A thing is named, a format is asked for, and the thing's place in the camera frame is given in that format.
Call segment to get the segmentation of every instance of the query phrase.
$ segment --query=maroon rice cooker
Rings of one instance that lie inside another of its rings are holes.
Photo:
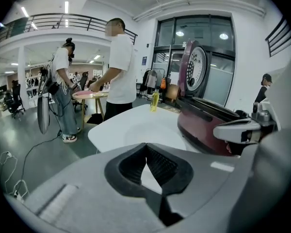
[[[178,128],[199,151],[229,156],[227,143],[214,137],[213,129],[219,124],[238,120],[240,116],[215,102],[197,97],[207,68],[208,60],[203,48],[197,41],[188,41],[179,72],[181,97],[177,104],[181,112]]]

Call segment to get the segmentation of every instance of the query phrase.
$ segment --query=gray floor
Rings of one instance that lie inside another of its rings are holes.
[[[106,99],[101,100],[102,108],[105,110]],[[95,101],[87,101],[88,109],[86,114],[95,112]],[[133,107],[143,104],[150,104],[145,99],[137,99]],[[80,106],[77,107],[77,121],[81,123]],[[86,124],[84,130],[78,134],[75,143],[65,144],[59,136],[52,142],[43,143],[35,147],[28,155],[24,171],[24,180],[28,190],[31,192],[41,183],[61,171],[72,162],[84,158],[88,155],[96,154],[96,147],[87,137],[89,130],[93,126]],[[50,116],[50,126],[48,132],[42,135],[38,128],[36,108],[31,108],[24,115],[16,116],[12,119],[11,115],[0,118],[0,155],[5,151],[10,151],[18,159],[16,170],[7,182],[8,192],[12,192],[14,185],[20,180],[24,158],[32,146],[53,139],[59,130],[59,126],[52,114]],[[4,166],[0,165],[1,179],[0,184],[4,188],[4,182],[8,179],[15,166],[15,159],[8,159]]]

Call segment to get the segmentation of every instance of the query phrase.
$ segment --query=handrail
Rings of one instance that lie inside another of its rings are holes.
[[[45,13],[23,17],[4,25],[0,28],[0,42],[22,33],[46,29],[71,28],[86,31],[105,32],[107,21],[78,14]],[[125,29],[125,34],[130,37],[135,45],[136,37],[134,32]]]
[[[270,57],[291,45],[291,28],[288,26],[284,17],[282,17],[272,32],[265,38],[265,41],[267,41]]]

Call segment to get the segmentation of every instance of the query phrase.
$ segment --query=computer monitor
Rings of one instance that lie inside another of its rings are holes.
[[[0,86],[0,91],[6,92],[6,90],[7,90],[6,84],[3,86]]]

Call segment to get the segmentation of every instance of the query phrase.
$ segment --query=yellow bottle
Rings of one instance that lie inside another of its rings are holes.
[[[159,103],[159,98],[160,98],[159,91],[158,91],[158,89],[156,89],[155,92],[152,95],[152,102],[151,102],[151,105],[150,105],[150,111],[153,111],[153,112],[156,111],[157,104]]]

